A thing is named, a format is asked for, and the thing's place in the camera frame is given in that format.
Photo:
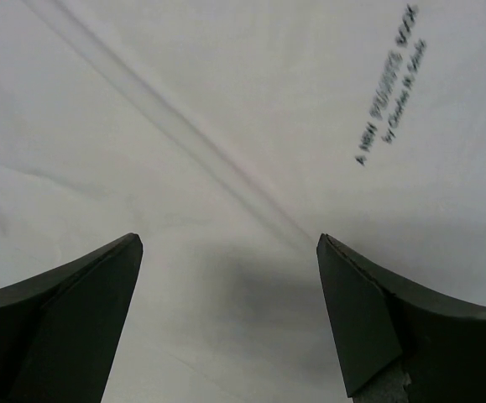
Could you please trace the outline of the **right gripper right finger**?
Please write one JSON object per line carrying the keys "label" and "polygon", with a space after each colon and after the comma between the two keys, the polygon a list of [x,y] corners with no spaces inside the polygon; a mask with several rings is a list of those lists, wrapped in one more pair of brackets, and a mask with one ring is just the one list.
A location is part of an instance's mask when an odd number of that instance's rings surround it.
{"label": "right gripper right finger", "polygon": [[322,234],[316,254],[355,402],[486,402],[486,306],[431,290]]}

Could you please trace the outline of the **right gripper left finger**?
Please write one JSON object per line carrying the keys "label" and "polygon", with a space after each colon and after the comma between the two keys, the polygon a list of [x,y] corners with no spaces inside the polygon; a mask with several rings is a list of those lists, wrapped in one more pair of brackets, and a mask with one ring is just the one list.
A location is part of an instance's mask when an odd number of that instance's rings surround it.
{"label": "right gripper left finger", "polygon": [[129,233],[0,289],[0,402],[102,400],[142,257]]}

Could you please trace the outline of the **green and white t shirt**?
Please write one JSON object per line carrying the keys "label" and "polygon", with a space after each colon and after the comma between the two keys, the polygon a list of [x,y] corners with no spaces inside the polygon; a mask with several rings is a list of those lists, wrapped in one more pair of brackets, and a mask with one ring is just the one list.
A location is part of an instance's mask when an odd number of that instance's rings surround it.
{"label": "green and white t shirt", "polygon": [[0,287],[136,233],[106,402],[344,402],[323,233],[486,306],[486,1],[0,1]]}

